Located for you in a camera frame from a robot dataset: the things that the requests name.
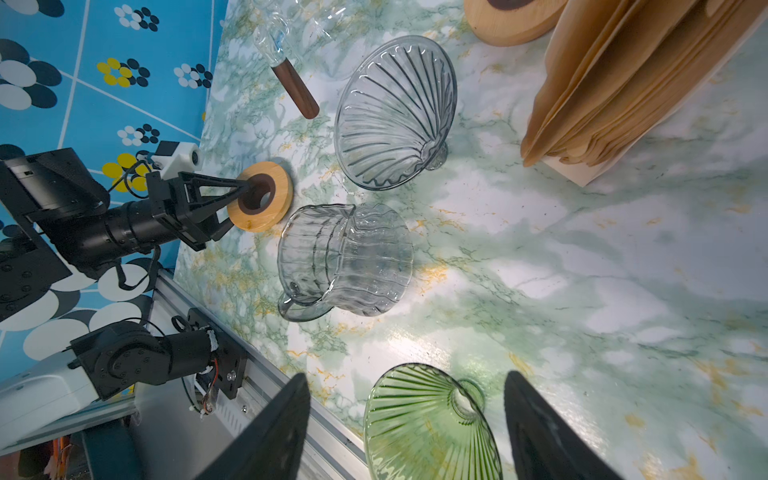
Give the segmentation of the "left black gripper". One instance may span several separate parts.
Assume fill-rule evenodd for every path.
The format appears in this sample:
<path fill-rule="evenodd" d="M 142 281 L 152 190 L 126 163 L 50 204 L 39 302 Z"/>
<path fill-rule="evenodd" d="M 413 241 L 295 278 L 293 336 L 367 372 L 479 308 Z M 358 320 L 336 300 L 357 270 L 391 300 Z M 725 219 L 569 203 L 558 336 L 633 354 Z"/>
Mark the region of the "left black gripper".
<path fill-rule="evenodd" d="M 220 240 L 234 224 L 229 218 L 219 221 L 215 215 L 196 223 L 190 217 L 193 207 L 224 207 L 250 189 L 246 180 L 191 172 L 181 172 L 168 180 L 153 172 L 147 175 L 146 181 L 152 218 L 174 239 L 194 251 L 204 250 L 208 242 Z M 225 189 L 226 192 L 218 196 L 204 195 L 203 187 Z"/>

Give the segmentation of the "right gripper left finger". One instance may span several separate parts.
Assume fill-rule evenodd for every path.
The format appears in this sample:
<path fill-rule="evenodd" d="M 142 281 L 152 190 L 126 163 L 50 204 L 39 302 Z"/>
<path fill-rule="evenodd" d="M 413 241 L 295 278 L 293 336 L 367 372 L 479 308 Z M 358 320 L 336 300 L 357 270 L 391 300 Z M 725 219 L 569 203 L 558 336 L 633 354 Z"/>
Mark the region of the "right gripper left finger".
<path fill-rule="evenodd" d="M 299 373 L 198 477 L 295 479 L 310 416 L 306 375 Z"/>

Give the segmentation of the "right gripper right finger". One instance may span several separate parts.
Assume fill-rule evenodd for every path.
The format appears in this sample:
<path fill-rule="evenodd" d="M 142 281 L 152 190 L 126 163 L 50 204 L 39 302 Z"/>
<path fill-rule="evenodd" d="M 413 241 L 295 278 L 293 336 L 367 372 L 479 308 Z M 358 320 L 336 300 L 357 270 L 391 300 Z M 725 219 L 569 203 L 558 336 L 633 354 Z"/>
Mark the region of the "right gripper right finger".
<path fill-rule="evenodd" d="M 620 479 L 518 371 L 507 374 L 504 411 L 519 479 Z"/>

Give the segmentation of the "wooden ring dripper holder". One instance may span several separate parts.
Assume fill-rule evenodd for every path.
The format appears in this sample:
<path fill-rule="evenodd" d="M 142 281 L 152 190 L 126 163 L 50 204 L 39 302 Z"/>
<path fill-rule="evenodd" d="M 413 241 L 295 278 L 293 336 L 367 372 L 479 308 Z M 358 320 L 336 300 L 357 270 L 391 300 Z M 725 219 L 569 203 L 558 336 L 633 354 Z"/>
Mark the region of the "wooden ring dripper holder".
<path fill-rule="evenodd" d="M 227 207 L 229 219 L 240 230 L 260 233 L 277 225 L 288 213 L 294 194 L 288 172 L 278 163 L 263 161 L 244 170 L 238 180 L 246 191 Z"/>

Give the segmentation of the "green glass dripper cone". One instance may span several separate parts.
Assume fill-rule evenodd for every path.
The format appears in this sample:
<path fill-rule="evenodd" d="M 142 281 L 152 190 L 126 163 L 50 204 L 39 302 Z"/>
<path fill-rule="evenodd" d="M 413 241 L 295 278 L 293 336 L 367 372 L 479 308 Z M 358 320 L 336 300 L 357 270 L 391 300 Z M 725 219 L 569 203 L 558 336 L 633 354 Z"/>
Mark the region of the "green glass dripper cone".
<path fill-rule="evenodd" d="M 485 396 L 424 363 L 405 363 L 374 384 L 364 414 L 373 479 L 500 479 L 502 463 L 483 415 Z"/>

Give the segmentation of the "grey ribbed glass carafe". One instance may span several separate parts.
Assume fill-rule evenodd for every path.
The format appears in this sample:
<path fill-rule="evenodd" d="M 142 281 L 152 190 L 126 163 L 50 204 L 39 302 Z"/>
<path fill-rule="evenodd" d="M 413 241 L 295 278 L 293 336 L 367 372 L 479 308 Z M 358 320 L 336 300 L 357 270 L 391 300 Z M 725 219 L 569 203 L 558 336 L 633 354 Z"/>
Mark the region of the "grey ribbed glass carafe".
<path fill-rule="evenodd" d="M 298 209 L 278 245 L 280 315 L 308 322 L 334 308 L 374 317 L 398 303 L 411 280 L 414 249 L 405 221 L 381 204 Z"/>

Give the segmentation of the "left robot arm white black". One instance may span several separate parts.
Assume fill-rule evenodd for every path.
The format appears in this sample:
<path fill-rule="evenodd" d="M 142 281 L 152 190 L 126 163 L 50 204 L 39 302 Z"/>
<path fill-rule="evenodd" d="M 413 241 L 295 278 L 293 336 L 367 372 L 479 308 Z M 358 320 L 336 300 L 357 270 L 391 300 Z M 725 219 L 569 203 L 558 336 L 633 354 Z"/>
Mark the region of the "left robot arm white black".
<path fill-rule="evenodd" d="M 147 178 L 148 195 L 119 207 L 72 149 L 5 160 L 1 200 L 20 235 L 1 246 L 1 316 L 20 314 L 73 271 L 95 278 L 133 253 L 180 240 L 196 251 L 231 221 L 220 209 L 248 191 L 244 180 L 181 172 Z M 1 445 L 137 383 L 161 385 L 223 360 L 211 327 L 172 335 L 123 320 L 96 329 L 1 385 Z"/>

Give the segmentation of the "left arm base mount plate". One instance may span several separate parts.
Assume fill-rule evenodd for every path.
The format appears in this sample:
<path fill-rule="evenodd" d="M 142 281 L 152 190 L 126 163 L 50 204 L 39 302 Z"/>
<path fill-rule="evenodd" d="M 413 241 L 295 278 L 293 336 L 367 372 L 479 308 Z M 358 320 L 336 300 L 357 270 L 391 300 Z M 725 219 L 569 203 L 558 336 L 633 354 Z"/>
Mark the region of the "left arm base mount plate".
<path fill-rule="evenodd" d="M 229 400 L 236 398 L 245 378 L 247 351 L 199 308 L 191 308 L 186 316 L 174 315 L 171 324 L 179 334 L 204 331 L 208 335 L 211 345 L 209 359 L 191 380 L 192 385 L 202 388 L 202 396 L 193 400 L 187 387 L 184 391 L 198 413 L 211 415 L 220 394 Z"/>

